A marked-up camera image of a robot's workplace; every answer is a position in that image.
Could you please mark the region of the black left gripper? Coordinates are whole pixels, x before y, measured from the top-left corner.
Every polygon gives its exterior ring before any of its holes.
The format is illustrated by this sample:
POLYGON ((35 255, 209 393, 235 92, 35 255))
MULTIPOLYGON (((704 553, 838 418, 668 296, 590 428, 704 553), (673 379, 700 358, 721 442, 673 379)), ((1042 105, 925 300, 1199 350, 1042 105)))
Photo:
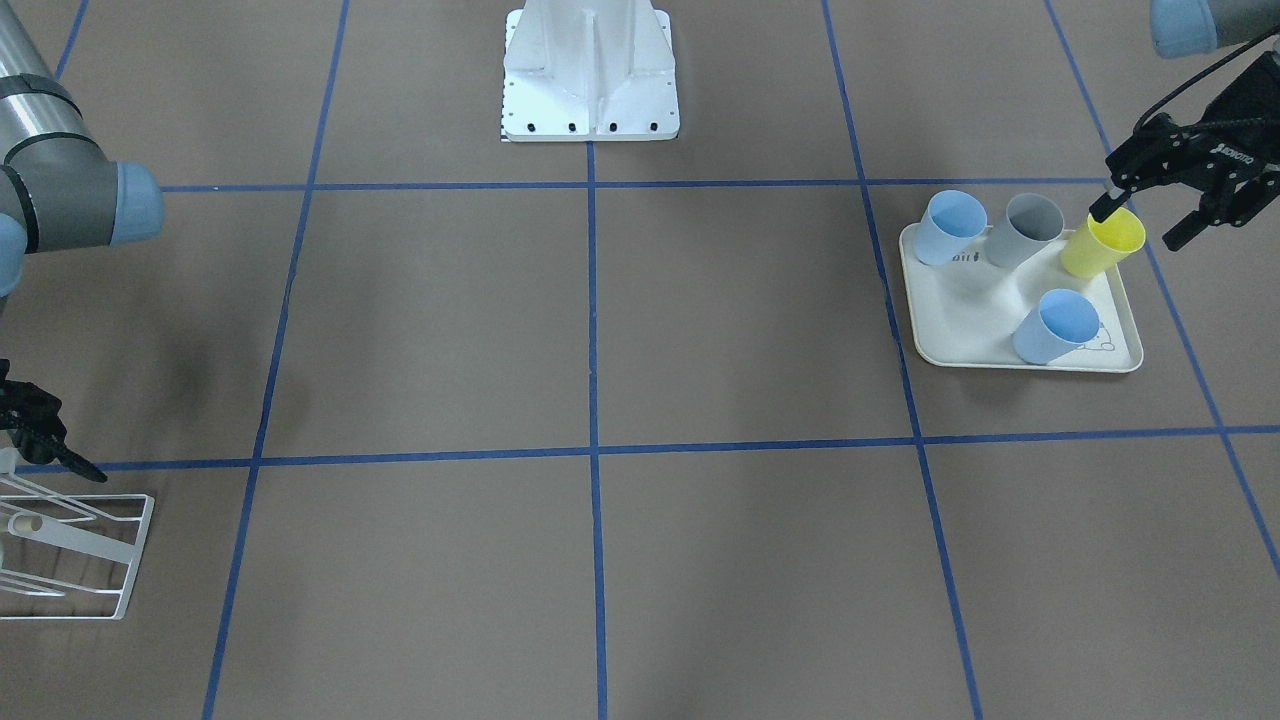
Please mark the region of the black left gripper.
POLYGON ((1254 217, 1277 199, 1277 53, 1258 55, 1190 124, 1152 108, 1106 159, 1108 184, 1088 208, 1103 223, 1134 193, 1183 184, 1199 206, 1162 241, 1172 252, 1216 225, 1216 217, 1254 217))

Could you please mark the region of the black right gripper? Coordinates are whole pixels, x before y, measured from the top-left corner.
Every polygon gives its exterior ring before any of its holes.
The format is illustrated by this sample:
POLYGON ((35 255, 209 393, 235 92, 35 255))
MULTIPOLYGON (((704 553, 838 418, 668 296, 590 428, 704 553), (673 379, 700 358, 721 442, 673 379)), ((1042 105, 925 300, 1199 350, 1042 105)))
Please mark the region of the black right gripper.
POLYGON ((108 474, 67 447, 61 400, 35 383, 8 378, 10 361, 1 360, 1 428, 20 456, 52 456, 68 471, 93 483, 108 474))

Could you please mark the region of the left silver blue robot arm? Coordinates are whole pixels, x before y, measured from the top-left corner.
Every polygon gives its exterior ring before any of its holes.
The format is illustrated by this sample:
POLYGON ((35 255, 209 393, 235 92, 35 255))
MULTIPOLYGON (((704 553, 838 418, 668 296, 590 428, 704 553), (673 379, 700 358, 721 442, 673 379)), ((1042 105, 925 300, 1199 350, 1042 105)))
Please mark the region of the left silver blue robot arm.
POLYGON ((1277 50, 1261 53, 1215 96, 1198 120, 1180 124, 1165 106, 1193 85, 1271 38, 1277 38, 1275 1, 1152 1, 1149 33, 1165 59, 1231 53, 1160 99, 1135 122, 1129 138, 1106 159, 1106 191, 1089 208, 1107 220, 1134 193, 1169 184, 1199 192, 1199 205, 1164 233, 1171 251, 1201 232, 1243 227, 1277 199, 1277 50))

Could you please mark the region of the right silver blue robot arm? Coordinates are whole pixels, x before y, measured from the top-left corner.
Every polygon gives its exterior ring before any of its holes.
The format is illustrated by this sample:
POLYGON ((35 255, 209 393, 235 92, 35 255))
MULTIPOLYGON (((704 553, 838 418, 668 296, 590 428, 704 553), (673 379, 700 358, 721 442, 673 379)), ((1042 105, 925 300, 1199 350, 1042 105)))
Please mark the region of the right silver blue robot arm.
POLYGON ((151 240, 166 217, 151 170, 105 154, 8 1, 1 4, 1 205, 4 301, 18 288, 27 256, 151 240))

